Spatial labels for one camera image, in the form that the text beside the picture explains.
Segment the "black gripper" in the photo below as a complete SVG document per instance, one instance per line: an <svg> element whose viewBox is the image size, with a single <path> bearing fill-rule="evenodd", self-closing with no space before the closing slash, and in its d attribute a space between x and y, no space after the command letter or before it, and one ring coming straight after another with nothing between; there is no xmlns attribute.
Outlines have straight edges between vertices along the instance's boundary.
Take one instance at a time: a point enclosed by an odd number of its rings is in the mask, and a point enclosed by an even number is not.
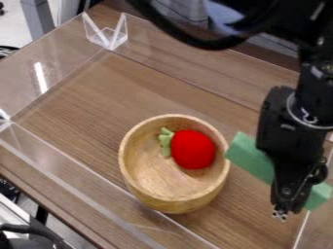
<svg viewBox="0 0 333 249"><path fill-rule="evenodd" d="M328 201L324 140L333 130L333 100L275 87L263 103L257 147L273 162L272 216L312 211Z"/></svg>

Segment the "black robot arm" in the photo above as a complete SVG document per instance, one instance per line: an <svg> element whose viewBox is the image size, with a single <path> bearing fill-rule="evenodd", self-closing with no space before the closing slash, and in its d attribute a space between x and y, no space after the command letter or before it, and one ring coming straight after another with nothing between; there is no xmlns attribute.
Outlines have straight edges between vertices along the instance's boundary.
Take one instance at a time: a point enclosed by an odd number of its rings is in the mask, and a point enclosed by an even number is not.
<svg viewBox="0 0 333 249"><path fill-rule="evenodd" d="M209 51L268 35L295 46L298 85L263 102L257 148L273 164L273 217L300 213L328 176L324 139L333 132L333 0L126 0L180 42Z"/></svg>

